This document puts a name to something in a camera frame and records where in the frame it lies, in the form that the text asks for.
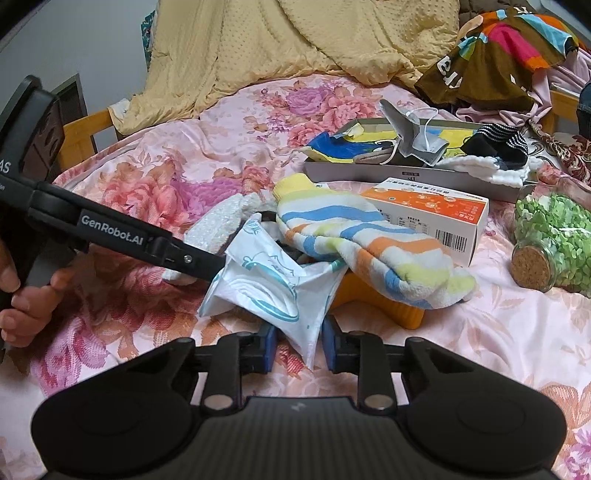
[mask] green confetti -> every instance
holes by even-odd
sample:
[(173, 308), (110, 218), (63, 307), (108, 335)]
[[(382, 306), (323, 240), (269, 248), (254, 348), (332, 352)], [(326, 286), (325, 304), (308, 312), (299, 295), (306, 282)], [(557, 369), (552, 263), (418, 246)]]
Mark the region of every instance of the green confetti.
[(560, 194), (515, 205), (515, 238), (537, 240), (552, 254), (559, 287), (577, 287), (591, 297), (591, 213)]

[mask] metal screw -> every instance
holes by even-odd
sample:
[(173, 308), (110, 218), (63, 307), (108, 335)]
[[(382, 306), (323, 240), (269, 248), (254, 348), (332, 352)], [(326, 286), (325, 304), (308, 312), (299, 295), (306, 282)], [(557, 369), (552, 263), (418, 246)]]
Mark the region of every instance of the metal screw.
[(203, 400), (203, 405), (211, 410), (226, 410), (233, 404), (233, 400), (227, 395), (209, 395)]
[(387, 395), (377, 393), (367, 397), (364, 400), (364, 403), (367, 407), (372, 408), (373, 410), (386, 410), (394, 405), (394, 400)]

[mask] yellow blanket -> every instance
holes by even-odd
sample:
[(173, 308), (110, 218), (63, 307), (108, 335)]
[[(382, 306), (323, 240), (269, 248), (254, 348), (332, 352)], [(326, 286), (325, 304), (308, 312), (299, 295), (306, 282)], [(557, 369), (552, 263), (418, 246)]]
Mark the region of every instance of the yellow blanket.
[(412, 86), (454, 46), (458, 0), (161, 0), (128, 135), (191, 118), (240, 88), (313, 72)]

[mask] orange plastic object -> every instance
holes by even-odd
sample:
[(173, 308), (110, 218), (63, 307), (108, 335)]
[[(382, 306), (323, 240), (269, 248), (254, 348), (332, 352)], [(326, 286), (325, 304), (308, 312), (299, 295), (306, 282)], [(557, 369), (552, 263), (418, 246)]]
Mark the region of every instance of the orange plastic object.
[(405, 303), (387, 299), (381, 293), (367, 285), (351, 270), (343, 277), (339, 289), (336, 291), (330, 309), (333, 310), (350, 301), (364, 301), (374, 307), (379, 308), (387, 316), (401, 327), (414, 330), (419, 328), (423, 321), (425, 310), (417, 307), (411, 307)]

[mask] orange and white box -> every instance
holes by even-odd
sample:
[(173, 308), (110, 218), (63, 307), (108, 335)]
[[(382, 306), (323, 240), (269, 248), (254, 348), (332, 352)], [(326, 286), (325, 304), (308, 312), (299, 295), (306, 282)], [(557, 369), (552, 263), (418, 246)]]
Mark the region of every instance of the orange and white box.
[(434, 236), (467, 267), (486, 226), (488, 199), (416, 181), (388, 179), (361, 194), (394, 225)]

